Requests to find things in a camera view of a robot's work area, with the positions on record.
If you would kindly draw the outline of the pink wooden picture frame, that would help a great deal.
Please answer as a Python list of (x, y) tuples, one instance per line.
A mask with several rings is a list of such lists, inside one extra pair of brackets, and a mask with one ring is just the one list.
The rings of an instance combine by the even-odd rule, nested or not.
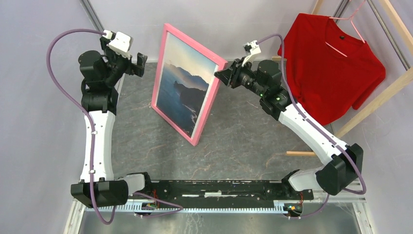
[(187, 136), (181, 129), (179, 129), (170, 119), (168, 119), (156, 106), (156, 100), (157, 100), (157, 95), (158, 95), (158, 90), (159, 90), (159, 83), (160, 83), (160, 76), (161, 76), (161, 69), (162, 69), (162, 63), (163, 63), (163, 54), (164, 54), (164, 49), (165, 49), (165, 44), (166, 44), (166, 39), (167, 39), (167, 33), (172, 33), (185, 43), (187, 43), (189, 46), (192, 48), (196, 49), (200, 53), (202, 53), (204, 56), (215, 62), (218, 67), (217, 71), (222, 70), (226, 64), (227, 61), (196, 40), (192, 39), (185, 33), (181, 32), (174, 26), (172, 26), (169, 23), (164, 24), (163, 28), (163, 34), (162, 34), (162, 42), (160, 46), (160, 52), (159, 52), (159, 58), (158, 58), (158, 63), (157, 63), (157, 69), (156, 69), (156, 76), (155, 76), (155, 81), (154, 81), (154, 87), (153, 87), (153, 93), (152, 93), (152, 100), (151, 100), (151, 107), (152, 109), (158, 113), (168, 124), (170, 124), (183, 138), (185, 138), (191, 145), (196, 146), (199, 142), (199, 139), (201, 137), (201, 133), (204, 129), (204, 126), (206, 124), (209, 112), (211, 110), (211, 107), (213, 105), (213, 102), (215, 100), (216, 94), (218, 92), (219, 84), (220, 81), (218, 78), (215, 77), (213, 73), (213, 83), (210, 87), (209, 95), (206, 98), (206, 101), (204, 103), (204, 108), (203, 111), (201, 112), (201, 115), (198, 119), (198, 127), (195, 129), (193, 137)]

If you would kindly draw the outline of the coastal landscape photo print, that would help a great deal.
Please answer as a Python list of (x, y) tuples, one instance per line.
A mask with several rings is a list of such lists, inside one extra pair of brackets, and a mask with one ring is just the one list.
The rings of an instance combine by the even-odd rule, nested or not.
[(187, 136), (193, 137), (218, 65), (167, 33), (157, 108)]

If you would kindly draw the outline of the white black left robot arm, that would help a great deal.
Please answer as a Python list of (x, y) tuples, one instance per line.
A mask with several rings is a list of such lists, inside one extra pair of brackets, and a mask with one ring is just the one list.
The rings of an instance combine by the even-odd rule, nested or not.
[(71, 185), (71, 195), (88, 208), (123, 205), (128, 199), (128, 184), (114, 179), (112, 169), (112, 132), (117, 112), (115, 86), (125, 75), (142, 77), (147, 56), (129, 53), (133, 39), (121, 33), (106, 32), (100, 38), (103, 54), (87, 51), (78, 58), (81, 106), (86, 111), (87, 130), (85, 164), (80, 180)]

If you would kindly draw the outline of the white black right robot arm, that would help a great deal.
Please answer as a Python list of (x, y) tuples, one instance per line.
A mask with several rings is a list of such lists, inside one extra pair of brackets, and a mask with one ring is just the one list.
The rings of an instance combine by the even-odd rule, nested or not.
[(282, 87), (282, 71), (273, 60), (262, 60), (256, 71), (251, 62), (236, 59), (226, 69), (214, 73), (230, 88), (243, 86), (260, 97), (262, 109), (292, 130), (316, 154), (322, 167), (295, 170), (283, 178), (282, 195), (294, 199), (304, 190), (324, 190), (329, 195), (350, 192), (348, 186), (361, 175), (363, 149), (336, 138), (316, 122)]

